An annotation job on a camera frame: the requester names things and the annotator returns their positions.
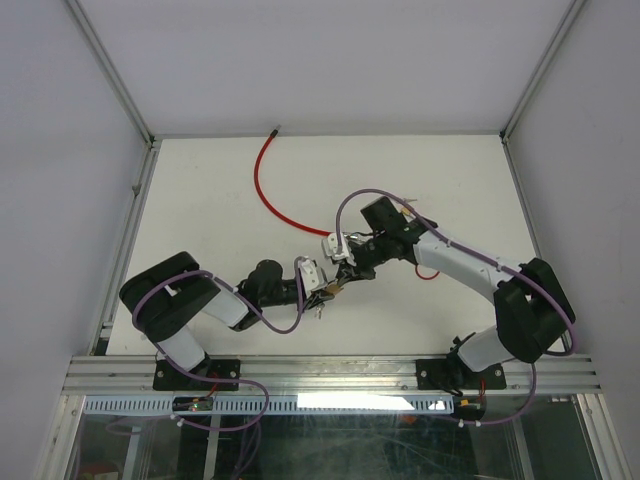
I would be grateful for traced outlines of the red thin-cable padlock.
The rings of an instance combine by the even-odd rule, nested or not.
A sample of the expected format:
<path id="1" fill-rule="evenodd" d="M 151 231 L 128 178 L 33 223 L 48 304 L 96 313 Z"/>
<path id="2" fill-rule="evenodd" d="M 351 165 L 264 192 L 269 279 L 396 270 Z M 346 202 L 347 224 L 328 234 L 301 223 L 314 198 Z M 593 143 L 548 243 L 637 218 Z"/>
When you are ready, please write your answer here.
<path id="1" fill-rule="evenodd" d="M 414 271 L 416 276 L 423 281 L 435 280 L 440 275 L 438 270 L 422 265 L 416 265 Z"/>

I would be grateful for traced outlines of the thick red cable lock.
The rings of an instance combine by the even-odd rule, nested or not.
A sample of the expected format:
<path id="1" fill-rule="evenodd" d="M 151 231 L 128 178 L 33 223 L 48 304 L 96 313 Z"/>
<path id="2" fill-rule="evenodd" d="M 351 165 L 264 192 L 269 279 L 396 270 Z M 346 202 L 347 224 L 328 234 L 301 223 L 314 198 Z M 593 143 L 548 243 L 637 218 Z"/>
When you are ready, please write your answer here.
<path id="1" fill-rule="evenodd" d="M 309 161 L 283 150 L 288 142 L 282 140 L 281 130 L 281 124 L 274 125 L 256 155 L 255 194 L 266 211 L 287 227 L 326 237 L 332 227 L 323 211 L 324 185 L 313 175 Z"/>

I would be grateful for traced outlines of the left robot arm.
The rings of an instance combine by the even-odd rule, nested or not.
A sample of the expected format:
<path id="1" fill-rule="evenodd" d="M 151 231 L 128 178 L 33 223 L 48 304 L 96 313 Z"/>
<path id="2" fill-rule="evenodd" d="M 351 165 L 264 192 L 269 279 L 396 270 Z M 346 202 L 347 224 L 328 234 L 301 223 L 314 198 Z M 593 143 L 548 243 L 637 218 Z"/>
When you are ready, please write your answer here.
<path id="1" fill-rule="evenodd" d="M 302 314 L 334 298 L 325 272 L 308 257 L 294 261 L 294 277 L 286 279 L 280 263 L 260 261 L 247 277 L 231 286 L 203 270 L 183 251 L 134 276 L 119 298 L 132 324 L 174 369 L 188 388 L 212 377 L 210 356 L 188 327 L 204 313 L 235 332 L 257 323 L 280 335 L 293 332 Z"/>

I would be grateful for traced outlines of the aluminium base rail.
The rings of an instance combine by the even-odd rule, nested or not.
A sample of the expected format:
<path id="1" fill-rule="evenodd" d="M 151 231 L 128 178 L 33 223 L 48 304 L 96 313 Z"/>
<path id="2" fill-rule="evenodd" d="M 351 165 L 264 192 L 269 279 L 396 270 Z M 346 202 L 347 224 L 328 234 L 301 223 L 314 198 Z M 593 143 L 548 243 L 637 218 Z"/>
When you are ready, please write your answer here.
<path id="1" fill-rule="evenodd" d="M 443 380 L 431 373 L 435 356 L 215 356 L 220 375 L 238 384 L 245 395 L 267 389 L 273 395 L 299 392 L 427 394 L 440 391 Z M 66 395 L 133 395 L 183 392 L 189 378 L 153 355 L 76 356 L 68 367 Z M 509 361 L 478 375 L 461 391 L 467 396 L 599 394 L 601 382 L 591 358 L 577 354 L 544 356 L 534 367 Z"/>

